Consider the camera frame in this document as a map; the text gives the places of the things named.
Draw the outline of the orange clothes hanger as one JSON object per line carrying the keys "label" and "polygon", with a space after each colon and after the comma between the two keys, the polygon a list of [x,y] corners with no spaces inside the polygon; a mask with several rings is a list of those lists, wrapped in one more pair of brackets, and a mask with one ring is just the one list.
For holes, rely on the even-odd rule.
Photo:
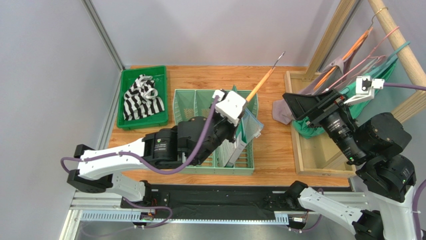
{"label": "orange clothes hanger", "polygon": [[254,87],[254,89],[250,92],[250,94],[246,97],[246,101],[250,102],[253,97],[258,93],[260,88],[264,85],[264,83],[270,78],[270,76],[275,71],[275,68],[277,66],[277,63],[280,61],[280,59],[286,54],[286,51],[284,51],[275,61],[274,65],[269,69],[269,71],[263,76],[263,78],[257,83],[257,85]]}

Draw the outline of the black white striped tank top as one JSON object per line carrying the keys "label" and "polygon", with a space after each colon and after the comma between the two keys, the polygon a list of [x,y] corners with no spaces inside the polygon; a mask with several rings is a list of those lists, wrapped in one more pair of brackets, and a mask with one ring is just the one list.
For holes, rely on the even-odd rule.
{"label": "black white striped tank top", "polygon": [[141,74],[135,79],[123,95],[125,121],[147,118],[166,110],[155,83],[150,75]]}

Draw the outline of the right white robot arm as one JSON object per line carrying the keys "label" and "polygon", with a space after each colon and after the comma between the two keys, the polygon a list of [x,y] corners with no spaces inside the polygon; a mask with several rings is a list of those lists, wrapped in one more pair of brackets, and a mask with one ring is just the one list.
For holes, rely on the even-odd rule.
{"label": "right white robot arm", "polygon": [[318,95],[284,93],[297,120],[308,118],[311,128],[323,128],[347,158],[356,175],[376,198],[377,210],[359,209],[328,198],[295,181],[284,193],[289,208],[316,212],[350,231],[357,240],[423,240],[414,164],[402,155],[411,135],[389,112],[362,125],[353,119],[346,97],[336,90]]}

